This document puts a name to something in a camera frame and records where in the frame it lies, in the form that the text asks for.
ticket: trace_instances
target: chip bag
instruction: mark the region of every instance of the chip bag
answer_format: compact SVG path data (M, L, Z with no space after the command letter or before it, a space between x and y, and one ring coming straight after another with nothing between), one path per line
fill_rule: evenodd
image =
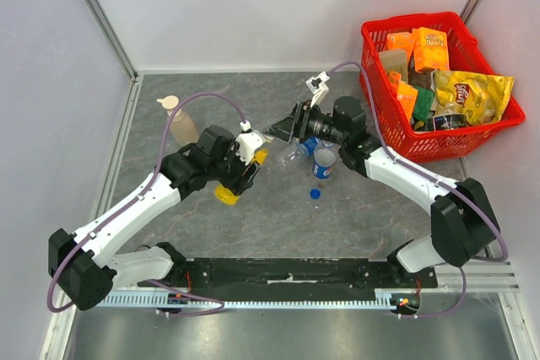
M514 78L460 71L434 71L439 101L436 115L462 113L472 126L500 121L510 101Z

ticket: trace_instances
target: red basket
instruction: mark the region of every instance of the red basket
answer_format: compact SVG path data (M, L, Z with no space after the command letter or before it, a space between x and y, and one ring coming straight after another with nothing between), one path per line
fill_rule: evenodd
M411 31L418 27L428 27L447 33L450 69L494 74L478 49L478 41L455 13L409 14L364 23L362 66L370 79L379 125L388 145L414 162L459 158L478 148L497 132L510 126L517 126L525 120L523 110L514 98L510 97L502 120L494 124L451 131L414 132L399 102L392 96L390 82L379 60L379 51L384 49L387 34ZM361 76L360 84L366 99L369 100Z

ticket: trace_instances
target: orange box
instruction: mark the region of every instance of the orange box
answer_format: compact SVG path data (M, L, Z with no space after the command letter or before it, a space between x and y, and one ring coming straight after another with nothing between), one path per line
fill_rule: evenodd
M397 100L402 105L403 112L408 121L411 121L413 116L414 103L416 103L416 96L419 92L413 86L409 86L405 82L400 82L397 88Z
M450 70L448 40L445 32L420 27L413 29L413 35L416 72L429 72L434 69Z
M388 73L388 80L390 81L391 91L394 96L397 96L397 88L399 88L399 81L402 80L402 74L396 71L390 71Z
M393 33L386 36L387 50L405 50L407 52L407 63L411 60L414 48L414 37L412 33L403 31L402 33Z

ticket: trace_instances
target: blue cap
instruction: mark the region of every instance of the blue cap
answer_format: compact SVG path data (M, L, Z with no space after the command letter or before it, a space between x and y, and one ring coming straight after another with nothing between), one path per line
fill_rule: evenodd
M320 196L321 196L321 191L319 189L311 189L310 197L313 200L318 200Z

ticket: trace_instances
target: white backdrop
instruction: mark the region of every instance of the white backdrop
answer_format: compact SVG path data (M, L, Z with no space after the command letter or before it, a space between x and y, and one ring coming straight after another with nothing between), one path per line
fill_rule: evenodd
M494 70L516 77L513 92L527 115L466 161L494 206L540 339L540 0L483 0L470 27Z
M365 20L467 0L100 0L140 70L323 69L360 54Z
M34 360L47 241L90 220L129 79L83 0L0 2L0 357Z

